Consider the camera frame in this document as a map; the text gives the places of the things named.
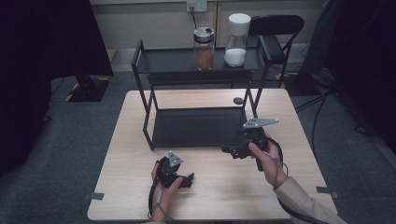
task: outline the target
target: white wall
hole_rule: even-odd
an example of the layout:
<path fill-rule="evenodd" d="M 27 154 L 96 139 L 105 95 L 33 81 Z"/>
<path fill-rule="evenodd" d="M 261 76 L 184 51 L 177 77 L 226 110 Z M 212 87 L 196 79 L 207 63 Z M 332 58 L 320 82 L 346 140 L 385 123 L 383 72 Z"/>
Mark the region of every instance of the white wall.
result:
<path fill-rule="evenodd" d="M 208 2 L 207 12 L 196 13 L 197 27 L 217 27 L 217 44 L 225 45 L 228 16 L 235 12 L 250 16 L 295 14 L 305 27 L 295 43 L 309 43 L 325 0 L 222 1 Z M 194 23 L 185 2 L 92 5 L 108 49 L 133 49 L 138 39 L 146 48 L 191 47 Z"/>

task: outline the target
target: chair backrest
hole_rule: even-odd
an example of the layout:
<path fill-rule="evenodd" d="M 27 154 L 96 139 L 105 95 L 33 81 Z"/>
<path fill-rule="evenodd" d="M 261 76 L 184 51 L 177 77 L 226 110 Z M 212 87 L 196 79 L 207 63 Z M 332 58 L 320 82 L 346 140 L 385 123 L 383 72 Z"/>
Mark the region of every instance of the chair backrest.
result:
<path fill-rule="evenodd" d="M 296 15 L 271 15 L 253 17 L 250 35 L 297 35 L 304 27 L 303 18 Z"/>

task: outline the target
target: beige sleeve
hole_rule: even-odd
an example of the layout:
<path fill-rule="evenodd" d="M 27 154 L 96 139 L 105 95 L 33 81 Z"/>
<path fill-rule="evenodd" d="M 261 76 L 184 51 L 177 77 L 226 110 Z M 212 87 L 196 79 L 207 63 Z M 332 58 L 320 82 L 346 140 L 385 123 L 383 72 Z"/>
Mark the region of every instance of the beige sleeve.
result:
<path fill-rule="evenodd" d="M 296 213 L 327 223 L 346 223 L 332 210 L 310 198 L 291 176 L 278 189 L 275 189 L 274 193 L 283 204 Z M 291 217 L 291 219 L 294 223 L 305 223 L 295 217 Z"/>

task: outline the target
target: white container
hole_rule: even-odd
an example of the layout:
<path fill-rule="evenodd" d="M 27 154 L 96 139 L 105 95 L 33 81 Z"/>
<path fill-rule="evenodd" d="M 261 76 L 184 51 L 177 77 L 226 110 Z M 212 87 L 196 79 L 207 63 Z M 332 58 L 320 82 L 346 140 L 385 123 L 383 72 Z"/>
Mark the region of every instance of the white container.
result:
<path fill-rule="evenodd" d="M 224 61 L 231 67 L 239 67 L 245 63 L 250 20 L 249 15 L 242 13 L 235 13 L 228 18 L 228 42 Z"/>

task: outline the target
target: small black object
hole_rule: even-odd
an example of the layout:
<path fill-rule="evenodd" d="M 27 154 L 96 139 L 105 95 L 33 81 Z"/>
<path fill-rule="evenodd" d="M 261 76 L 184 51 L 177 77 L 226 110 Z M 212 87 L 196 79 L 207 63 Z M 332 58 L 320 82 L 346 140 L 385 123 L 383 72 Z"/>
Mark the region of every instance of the small black object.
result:
<path fill-rule="evenodd" d="M 244 103 L 244 100 L 241 97 L 235 97 L 233 98 L 233 103 L 236 105 L 241 105 Z"/>

